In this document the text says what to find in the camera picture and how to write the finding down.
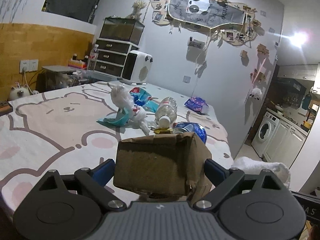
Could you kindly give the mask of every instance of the bed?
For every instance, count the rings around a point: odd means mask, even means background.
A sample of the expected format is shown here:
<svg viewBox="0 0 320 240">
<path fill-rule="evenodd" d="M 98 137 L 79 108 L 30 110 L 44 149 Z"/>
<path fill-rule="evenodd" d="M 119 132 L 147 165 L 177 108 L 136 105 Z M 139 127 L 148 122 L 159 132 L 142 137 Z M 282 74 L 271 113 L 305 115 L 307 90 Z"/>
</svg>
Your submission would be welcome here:
<svg viewBox="0 0 320 240">
<path fill-rule="evenodd" d="M 136 127 L 103 126 L 96 121 L 116 113 L 110 92 L 114 82 L 97 82 L 20 98 L 10 102 L 14 111 L 0 117 L 0 189 L 2 208 L 12 216 L 24 197 L 50 169 L 73 174 L 82 167 L 94 168 L 108 158 L 116 159 L 121 139 L 144 136 Z M 206 146 L 212 159 L 230 168 L 233 159 L 227 132 L 210 106 L 208 115 L 198 115 L 184 106 L 187 96 L 151 84 L 145 88 L 153 97 L 175 98 L 177 122 L 198 122 L 206 129 Z M 148 112 L 148 120 L 154 114 Z M 137 194 L 113 186 L 105 187 L 128 205 Z"/>
</svg>

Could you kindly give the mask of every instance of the cardboard box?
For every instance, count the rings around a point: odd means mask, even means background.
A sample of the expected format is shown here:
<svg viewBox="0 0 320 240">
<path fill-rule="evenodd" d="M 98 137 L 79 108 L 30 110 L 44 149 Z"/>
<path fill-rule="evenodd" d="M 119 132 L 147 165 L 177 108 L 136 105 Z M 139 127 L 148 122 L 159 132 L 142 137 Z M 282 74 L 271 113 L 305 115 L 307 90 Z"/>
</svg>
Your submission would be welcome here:
<svg viewBox="0 0 320 240">
<path fill-rule="evenodd" d="M 203 170 L 208 158 L 210 151 L 191 132 L 122 140 L 113 184 L 137 194 L 188 196 L 194 203 L 212 186 Z"/>
</svg>

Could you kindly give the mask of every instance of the kitchen counter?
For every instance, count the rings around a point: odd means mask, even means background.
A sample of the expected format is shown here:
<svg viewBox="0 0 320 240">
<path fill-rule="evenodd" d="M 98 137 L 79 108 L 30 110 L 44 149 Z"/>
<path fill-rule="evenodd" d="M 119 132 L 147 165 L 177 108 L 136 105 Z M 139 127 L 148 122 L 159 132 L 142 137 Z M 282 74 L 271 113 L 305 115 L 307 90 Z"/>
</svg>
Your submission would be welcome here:
<svg viewBox="0 0 320 240">
<path fill-rule="evenodd" d="M 302 133 L 305 136 L 308 136 L 308 133 L 303 130 L 301 127 L 299 127 L 298 125 L 294 124 L 293 122 L 290 122 L 288 119 L 286 119 L 284 116 L 279 115 L 278 113 L 276 113 L 275 111 L 272 111 L 270 108 L 267 108 L 267 111 L 271 114 L 273 114 L 274 116 L 278 117 L 279 119 L 285 121 L 286 123 L 288 123 L 289 125 L 292 125 L 295 129 L 297 129 L 300 133 Z"/>
</svg>

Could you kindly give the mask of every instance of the white towel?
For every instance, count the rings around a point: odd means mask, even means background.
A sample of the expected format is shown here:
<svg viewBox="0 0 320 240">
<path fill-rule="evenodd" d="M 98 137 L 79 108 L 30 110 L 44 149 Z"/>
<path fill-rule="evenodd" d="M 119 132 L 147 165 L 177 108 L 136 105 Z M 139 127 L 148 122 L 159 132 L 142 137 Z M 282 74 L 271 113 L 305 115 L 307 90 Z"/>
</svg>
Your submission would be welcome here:
<svg viewBox="0 0 320 240">
<path fill-rule="evenodd" d="M 258 175 L 263 169 L 273 171 L 274 174 L 281 180 L 281 182 L 289 189 L 290 186 L 290 171 L 283 163 L 265 163 L 254 161 L 248 157 L 237 158 L 232 167 L 236 167 L 245 174 Z"/>
</svg>

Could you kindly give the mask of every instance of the ceiling light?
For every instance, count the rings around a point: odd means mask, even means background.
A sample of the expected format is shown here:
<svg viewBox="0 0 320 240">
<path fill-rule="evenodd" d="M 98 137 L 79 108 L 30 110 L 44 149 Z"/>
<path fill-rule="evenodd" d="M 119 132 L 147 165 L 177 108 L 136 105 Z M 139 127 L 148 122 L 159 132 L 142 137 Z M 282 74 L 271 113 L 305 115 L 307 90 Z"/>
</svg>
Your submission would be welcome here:
<svg viewBox="0 0 320 240">
<path fill-rule="evenodd" d="M 302 44 L 306 43 L 307 38 L 308 37 L 305 33 L 295 33 L 294 36 L 289 37 L 291 43 L 299 48 Z"/>
</svg>

